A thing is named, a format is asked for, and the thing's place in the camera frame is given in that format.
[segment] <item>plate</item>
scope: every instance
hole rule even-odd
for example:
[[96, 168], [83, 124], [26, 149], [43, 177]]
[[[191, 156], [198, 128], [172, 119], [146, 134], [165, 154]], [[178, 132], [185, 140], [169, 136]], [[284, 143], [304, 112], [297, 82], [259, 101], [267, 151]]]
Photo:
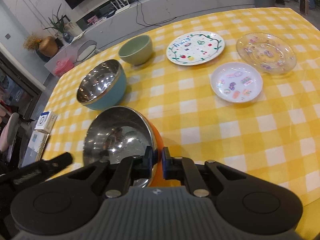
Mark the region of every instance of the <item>plate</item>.
[[245, 62], [268, 73], [287, 73], [297, 63], [293, 49], [285, 41], [268, 33], [246, 34], [237, 41], [236, 48]]
[[231, 103], [249, 102], [262, 90], [259, 72], [246, 63], [229, 62], [220, 65], [210, 76], [212, 90]]
[[224, 40], [216, 33], [191, 32], [183, 34], [170, 43], [167, 48], [167, 57], [178, 65], [199, 65], [219, 56], [224, 47]]

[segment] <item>pink container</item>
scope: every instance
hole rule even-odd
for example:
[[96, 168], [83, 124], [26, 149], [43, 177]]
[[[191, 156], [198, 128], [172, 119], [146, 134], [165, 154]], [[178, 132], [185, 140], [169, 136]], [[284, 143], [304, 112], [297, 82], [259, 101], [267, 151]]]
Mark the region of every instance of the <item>pink container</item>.
[[74, 65], [69, 58], [58, 60], [57, 67], [54, 70], [54, 74], [58, 77], [62, 77], [64, 73], [67, 73], [73, 67]]

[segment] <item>blue vase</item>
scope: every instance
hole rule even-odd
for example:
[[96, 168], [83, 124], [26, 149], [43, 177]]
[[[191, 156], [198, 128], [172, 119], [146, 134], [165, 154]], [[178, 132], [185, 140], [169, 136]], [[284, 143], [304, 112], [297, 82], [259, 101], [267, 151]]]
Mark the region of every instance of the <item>blue vase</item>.
[[63, 39], [65, 40], [65, 42], [67, 43], [71, 43], [71, 41], [73, 40], [74, 36], [72, 36], [70, 33], [65, 32], [63, 33]]

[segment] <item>table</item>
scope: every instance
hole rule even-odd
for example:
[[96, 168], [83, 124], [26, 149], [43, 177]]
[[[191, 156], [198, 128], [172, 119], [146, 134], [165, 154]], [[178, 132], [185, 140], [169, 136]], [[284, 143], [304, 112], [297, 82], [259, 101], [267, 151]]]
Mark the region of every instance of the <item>table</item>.
[[[193, 67], [167, 60], [166, 47], [174, 37], [197, 30], [222, 36], [223, 53]], [[280, 77], [263, 73], [263, 91], [253, 102], [225, 102], [212, 91], [209, 75], [218, 65], [242, 61], [236, 41], [255, 31], [285, 39], [298, 63]], [[190, 157], [196, 163], [215, 159], [292, 190], [304, 206], [319, 203], [320, 32], [313, 25], [289, 8], [251, 8], [186, 19], [146, 34], [154, 43], [153, 57], [140, 67], [120, 60], [128, 78], [121, 104], [138, 110], [156, 126], [172, 156]], [[64, 173], [82, 166], [86, 131], [99, 114], [76, 101], [79, 83], [100, 62], [119, 60], [122, 44], [63, 75], [49, 99], [45, 110], [59, 117], [43, 158], [71, 152], [75, 163]], [[318, 231], [308, 226], [299, 229], [309, 239]]]

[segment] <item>green bowl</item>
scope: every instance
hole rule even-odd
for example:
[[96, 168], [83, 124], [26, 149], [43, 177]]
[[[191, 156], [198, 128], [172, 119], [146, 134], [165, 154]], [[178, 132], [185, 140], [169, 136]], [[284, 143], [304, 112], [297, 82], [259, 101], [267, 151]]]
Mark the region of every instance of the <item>green bowl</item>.
[[141, 35], [126, 42], [119, 49], [119, 57], [132, 65], [145, 63], [152, 54], [152, 40], [148, 35]]

